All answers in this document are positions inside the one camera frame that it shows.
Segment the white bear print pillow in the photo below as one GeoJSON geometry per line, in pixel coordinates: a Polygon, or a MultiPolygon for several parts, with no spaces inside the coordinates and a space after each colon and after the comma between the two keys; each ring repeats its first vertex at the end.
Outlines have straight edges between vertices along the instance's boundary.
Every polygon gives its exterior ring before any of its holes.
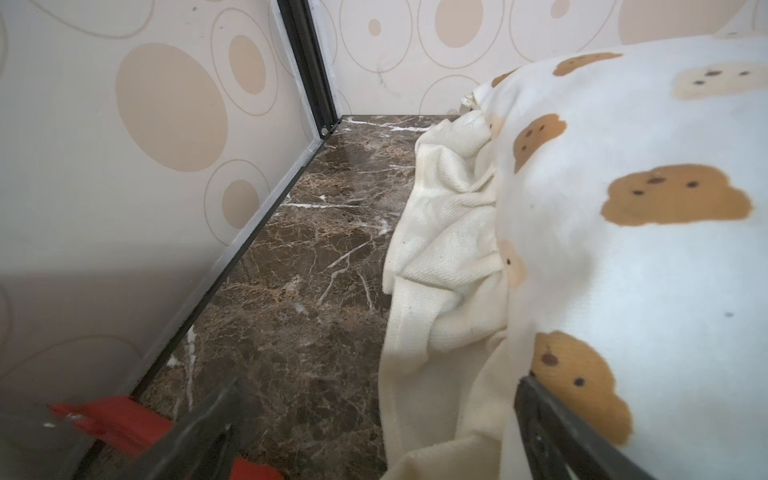
{"type": "Polygon", "coordinates": [[[767,475],[767,35],[529,64],[415,145],[389,479],[528,479],[538,381],[656,479],[767,475]]]}

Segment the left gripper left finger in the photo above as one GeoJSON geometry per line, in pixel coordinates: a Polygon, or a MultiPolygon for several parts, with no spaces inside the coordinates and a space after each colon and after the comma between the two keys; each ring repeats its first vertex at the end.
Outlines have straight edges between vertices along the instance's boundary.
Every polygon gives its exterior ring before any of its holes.
{"type": "Polygon", "coordinates": [[[119,479],[228,479],[238,455],[243,393],[236,379],[209,394],[119,479]]]}

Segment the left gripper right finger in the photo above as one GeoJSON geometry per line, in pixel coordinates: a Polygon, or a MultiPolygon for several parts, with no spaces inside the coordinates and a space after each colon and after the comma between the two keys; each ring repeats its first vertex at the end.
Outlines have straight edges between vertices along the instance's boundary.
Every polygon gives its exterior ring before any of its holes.
{"type": "Polygon", "coordinates": [[[534,479],[653,479],[532,375],[520,379],[514,410],[534,479]]]}

